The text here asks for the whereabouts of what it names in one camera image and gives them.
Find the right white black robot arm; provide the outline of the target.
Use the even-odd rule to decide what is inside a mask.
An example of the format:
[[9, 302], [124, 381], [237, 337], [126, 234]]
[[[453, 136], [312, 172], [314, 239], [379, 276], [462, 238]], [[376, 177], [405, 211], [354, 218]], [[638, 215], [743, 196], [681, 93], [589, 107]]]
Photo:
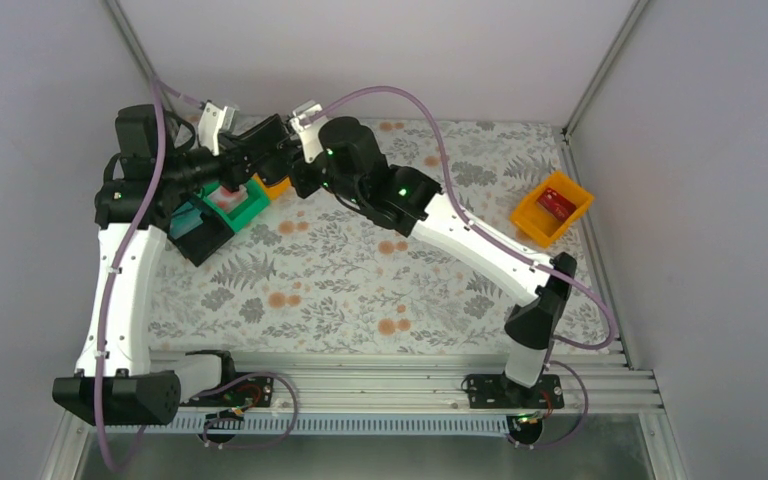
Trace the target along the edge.
[[290, 170], [300, 197], [324, 190], [373, 224], [465, 263], [514, 300], [504, 325], [512, 345], [503, 373], [518, 386], [534, 387], [570, 295], [555, 267], [571, 274], [574, 260], [537, 254], [457, 209], [436, 180], [389, 164], [372, 130], [354, 117], [294, 116], [288, 124], [302, 148]]

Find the black card holder wallet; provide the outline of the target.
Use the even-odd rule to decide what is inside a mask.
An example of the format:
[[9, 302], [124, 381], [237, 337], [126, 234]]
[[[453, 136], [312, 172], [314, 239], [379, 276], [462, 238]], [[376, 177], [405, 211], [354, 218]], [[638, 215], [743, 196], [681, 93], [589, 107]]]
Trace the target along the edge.
[[235, 143], [248, 160], [257, 163], [283, 154], [288, 138], [284, 119], [273, 114], [237, 136]]

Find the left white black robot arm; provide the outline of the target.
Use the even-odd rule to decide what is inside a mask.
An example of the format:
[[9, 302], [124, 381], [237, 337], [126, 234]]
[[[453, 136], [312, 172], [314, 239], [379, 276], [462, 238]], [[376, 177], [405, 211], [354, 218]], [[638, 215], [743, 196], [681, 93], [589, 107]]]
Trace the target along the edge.
[[166, 425], [178, 408], [234, 376], [227, 352], [188, 353], [153, 371], [147, 340], [156, 270], [167, 245], [203, 264], [270, 200], [297, 147], [279, 115], [237, 132], [235, 113], [206, 103], [197, 123], [151, 105], [121, 109], [118, 152], [94, 199], [99, 274], [74, 371], [54, 381], [65, 410], [96, 426]]

